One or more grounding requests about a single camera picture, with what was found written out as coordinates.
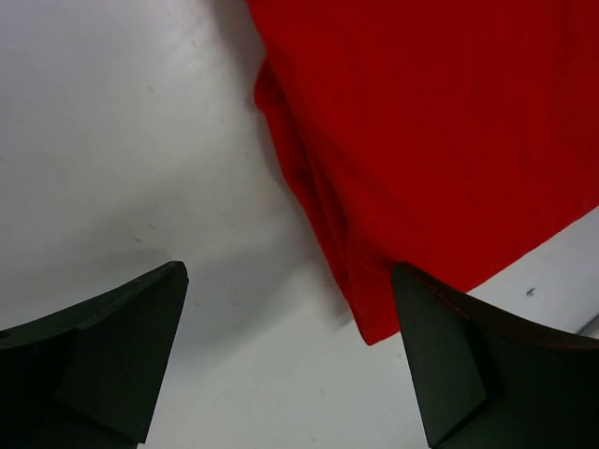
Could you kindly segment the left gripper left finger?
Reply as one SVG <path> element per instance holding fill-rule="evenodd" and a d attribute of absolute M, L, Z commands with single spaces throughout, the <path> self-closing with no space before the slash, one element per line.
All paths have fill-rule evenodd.
<path fill-rule="evenodd" d="M 1 332 L 4 448 L 146 442 L 189 284 L 171 261 Z"/>

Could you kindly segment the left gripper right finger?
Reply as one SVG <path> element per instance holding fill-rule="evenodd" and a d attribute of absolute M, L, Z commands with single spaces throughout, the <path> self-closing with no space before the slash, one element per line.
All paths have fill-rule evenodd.
<path fill-rule="evenodd" d="M 392 290 L 431 448 L 594 448 L 598 342 L 459 292 L 407 263 Z"/>

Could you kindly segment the red t shirt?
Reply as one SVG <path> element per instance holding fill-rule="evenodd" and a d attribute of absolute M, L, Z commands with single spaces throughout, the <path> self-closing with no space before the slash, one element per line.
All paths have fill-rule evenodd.
<path fill-rule="evenodd" d="M 470 291 L 598 205 L 594 1 L 251 1 L 285 181 L 363 340 L 398 262 Z"/>

